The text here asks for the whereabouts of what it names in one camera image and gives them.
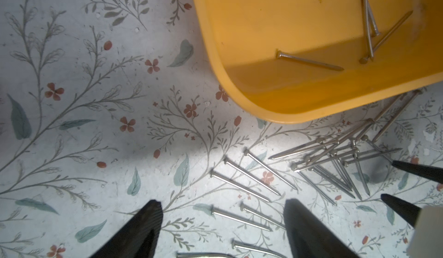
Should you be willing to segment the curved steel nail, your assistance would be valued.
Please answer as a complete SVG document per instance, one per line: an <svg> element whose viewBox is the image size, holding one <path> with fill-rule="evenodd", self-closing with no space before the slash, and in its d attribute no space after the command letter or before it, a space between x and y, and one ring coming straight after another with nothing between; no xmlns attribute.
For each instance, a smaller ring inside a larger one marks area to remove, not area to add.
<svg viewBox="0 0 443 258"><path fill-rule="evenodd" d="M278 252L271 251L269 249L261 248L261 247L258 247L258 246L254 246L254 245L251 245L251 244L245 244L245 243L242 243L242 242L239 242L239 241L235 241L235 240L232 240L231 246L232 246L233 249L241 249L241 250L246 250L246 251L250 251L250 252L262 253L264 255L273 256L275 258L286 258L285 255L282 255L282 254L280 254Z"/></svg>

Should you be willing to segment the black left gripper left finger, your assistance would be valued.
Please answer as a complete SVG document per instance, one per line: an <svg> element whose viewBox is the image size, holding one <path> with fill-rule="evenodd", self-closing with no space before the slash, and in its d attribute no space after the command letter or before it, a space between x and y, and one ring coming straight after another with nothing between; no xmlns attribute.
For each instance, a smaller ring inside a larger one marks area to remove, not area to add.
<svg viewBox="0 0 443 258"><path fill-rule="evenodd" d="M163 221L161 202L150 200L93 258L152 258Z"/></svg>

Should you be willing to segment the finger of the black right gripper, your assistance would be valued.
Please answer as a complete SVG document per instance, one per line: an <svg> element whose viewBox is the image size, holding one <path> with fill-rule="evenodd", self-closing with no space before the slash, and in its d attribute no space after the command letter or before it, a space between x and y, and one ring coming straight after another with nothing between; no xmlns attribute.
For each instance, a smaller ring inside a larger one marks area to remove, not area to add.
<svg viewBox="0 0 443 258"><path fill-rule="evenodd" d="M392 166L403 170L407 173L426 178L428 180L437 182L439 184L443 183L443 169L433 166L425 166L421 164L412 164L402 161L393 161Z"/></svg>
<svg viewBox="0 0 443 258"><path fill-rule="evenodd" d="M390 194L381 194L381 200L409 225L415 228L422 208Z"/></svg>

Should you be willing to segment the bent steel nail lower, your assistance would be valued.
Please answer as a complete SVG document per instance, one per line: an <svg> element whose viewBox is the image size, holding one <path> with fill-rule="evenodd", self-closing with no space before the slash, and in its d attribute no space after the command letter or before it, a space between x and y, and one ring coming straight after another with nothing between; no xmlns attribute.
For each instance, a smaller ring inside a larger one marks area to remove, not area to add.
<svg viewBox="0 0 443 258"><path fill-rule="evenodd" d="M176 253L176 258L235 258L232 255L216 252Z"/></svg>

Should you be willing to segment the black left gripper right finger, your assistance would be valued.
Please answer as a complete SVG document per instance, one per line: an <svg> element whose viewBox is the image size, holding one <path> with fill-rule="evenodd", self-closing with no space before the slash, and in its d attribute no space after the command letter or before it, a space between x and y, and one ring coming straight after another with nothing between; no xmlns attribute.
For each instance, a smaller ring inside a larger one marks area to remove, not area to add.
<svg viewBox="0 0 443 258"><path fill-rule="evenodd" d="M356 258L299 200L286 200L284 224L294 258Z"/></svg>

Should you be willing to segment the yellow plastic storage box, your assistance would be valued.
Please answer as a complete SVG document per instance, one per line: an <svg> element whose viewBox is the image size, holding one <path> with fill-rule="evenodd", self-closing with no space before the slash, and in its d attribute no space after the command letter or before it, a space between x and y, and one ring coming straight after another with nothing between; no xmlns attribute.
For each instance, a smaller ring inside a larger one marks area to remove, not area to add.
<svg viewBox="0 0 443 258"><path fill-rule="evenodd" d="M229 97L252 115L298 124L443 79L443 0L369 0L385 35L368 54L361 0L194 0L208 58ZM290 55L338 72L277 59Z"/></svg>

